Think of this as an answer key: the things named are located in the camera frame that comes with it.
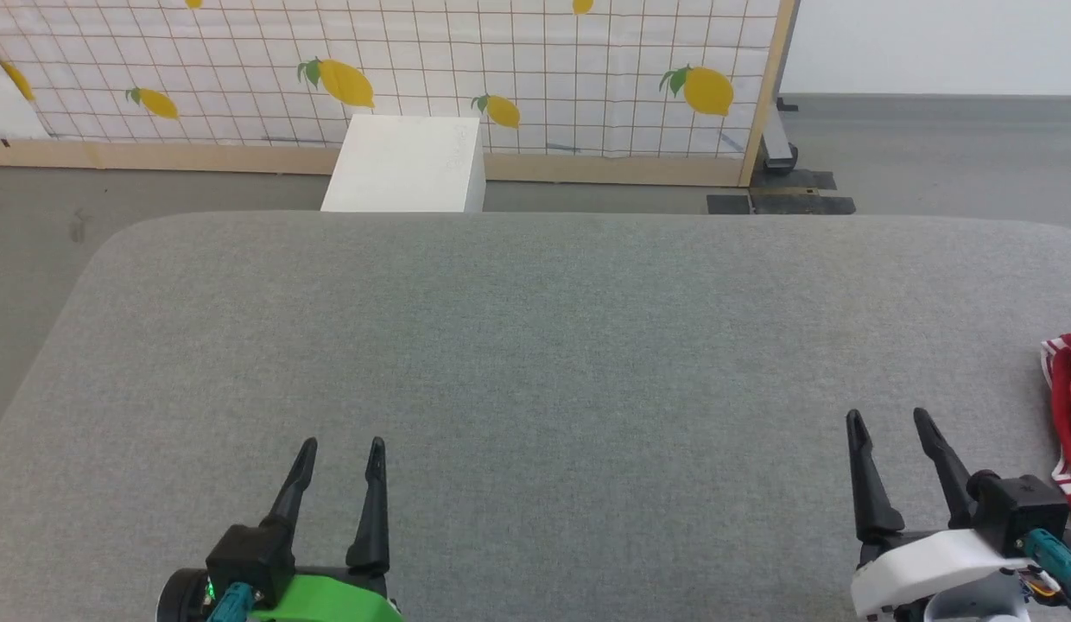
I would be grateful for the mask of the grey metal partition foot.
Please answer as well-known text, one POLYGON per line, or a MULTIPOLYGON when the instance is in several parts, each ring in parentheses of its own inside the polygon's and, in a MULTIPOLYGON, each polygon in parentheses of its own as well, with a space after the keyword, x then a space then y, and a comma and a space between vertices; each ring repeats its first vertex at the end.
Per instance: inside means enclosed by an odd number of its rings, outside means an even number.
POLYGON ((799 111, 799 106, 776 96, 761 131, 761 172, 765 175, 789 175, 799 161, 799 150, 791 145, 783 126, 784 111, 799 111))

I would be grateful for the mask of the lemon print partition panel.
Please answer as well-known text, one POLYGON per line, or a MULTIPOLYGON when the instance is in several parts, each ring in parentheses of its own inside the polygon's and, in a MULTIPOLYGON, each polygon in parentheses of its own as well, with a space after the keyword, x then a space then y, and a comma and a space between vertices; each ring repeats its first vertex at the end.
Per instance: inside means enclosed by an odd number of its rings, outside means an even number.
POLYGON ((493 180, 744 187, 799 0, 0 0, 0 166, 329 175, 476 122, 493 180))

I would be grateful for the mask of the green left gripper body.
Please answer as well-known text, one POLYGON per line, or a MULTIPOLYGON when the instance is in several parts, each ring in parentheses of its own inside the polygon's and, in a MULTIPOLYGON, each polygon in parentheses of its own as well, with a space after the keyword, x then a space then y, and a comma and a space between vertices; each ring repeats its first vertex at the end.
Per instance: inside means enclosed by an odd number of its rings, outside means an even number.
POLYGON ((217 600, 207 568, 180 568, 164 585, 154 622, 405 622, 384 595, 329 574, 297 574, 275 609, 233 583, 217 600))

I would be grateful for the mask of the white box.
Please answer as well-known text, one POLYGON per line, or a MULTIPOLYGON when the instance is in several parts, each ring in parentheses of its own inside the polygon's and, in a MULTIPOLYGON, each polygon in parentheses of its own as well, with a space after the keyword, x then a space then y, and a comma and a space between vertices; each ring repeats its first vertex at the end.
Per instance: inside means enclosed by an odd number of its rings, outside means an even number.
POLYGON ((330 213, 480 213, 485 154, 473 117, 355 117, 321 204, 330 213))

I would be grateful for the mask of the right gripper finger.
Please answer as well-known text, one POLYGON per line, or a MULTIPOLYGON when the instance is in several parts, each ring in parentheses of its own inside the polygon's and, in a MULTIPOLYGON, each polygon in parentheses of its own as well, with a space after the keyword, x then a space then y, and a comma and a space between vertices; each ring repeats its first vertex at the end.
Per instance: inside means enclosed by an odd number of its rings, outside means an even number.
POLYGON ((878 466, 872 458, 872 440, 862 414, 851 409, 845 416, 853 481, 853 512, 857 538, 876 544, 905 528, 905 520, 890 502, 878 466))
POLYGON ((949 511, 949 529, 967 529, 972 526, 975 499, 967 490, 967 481, 971 474, 962 464, 957 453, 942 436, 935 424, 934 418, 922 407, 912 410, 914 423, 923 452, 935 466, 935 473, 940 483, 949 511))

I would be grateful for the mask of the white board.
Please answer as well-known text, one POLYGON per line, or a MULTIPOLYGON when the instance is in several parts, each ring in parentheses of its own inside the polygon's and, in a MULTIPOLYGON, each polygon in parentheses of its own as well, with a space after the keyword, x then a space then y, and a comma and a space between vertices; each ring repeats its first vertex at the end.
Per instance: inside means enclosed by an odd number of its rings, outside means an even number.
POLYGON ((0 139, 49 139, 30 98, 0 62, 0 139))

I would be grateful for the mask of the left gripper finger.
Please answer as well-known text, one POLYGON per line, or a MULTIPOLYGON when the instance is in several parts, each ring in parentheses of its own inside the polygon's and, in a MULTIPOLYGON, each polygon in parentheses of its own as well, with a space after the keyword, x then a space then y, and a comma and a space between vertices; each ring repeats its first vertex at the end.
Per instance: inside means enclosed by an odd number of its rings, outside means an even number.
POLYGON ((276 494, 270 512, 263 516, 260 526, 275 526, 292 532, 297 528, 304 492, 310 488, 312 473, 318 453, 318 438, 308 437, 300 446, 289 473, 284 477, 282 488, 276 494))
POLYGON ((357 576, 384 576, 390 570, 389 500, 387 499, 386 447, 382 437, 373 438, 364 472, 367 485, 357 531, 347 548, 345 563, 357 576))

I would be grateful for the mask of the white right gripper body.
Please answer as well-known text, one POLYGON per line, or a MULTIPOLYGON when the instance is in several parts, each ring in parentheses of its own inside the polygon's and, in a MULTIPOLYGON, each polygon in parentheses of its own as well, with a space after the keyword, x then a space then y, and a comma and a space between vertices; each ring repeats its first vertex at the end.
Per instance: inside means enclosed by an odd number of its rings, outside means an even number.
POLYGON ((955 529, 888 551, 853 575, 857 619, 1028 619, 1020 570, 971 529, 955 529))

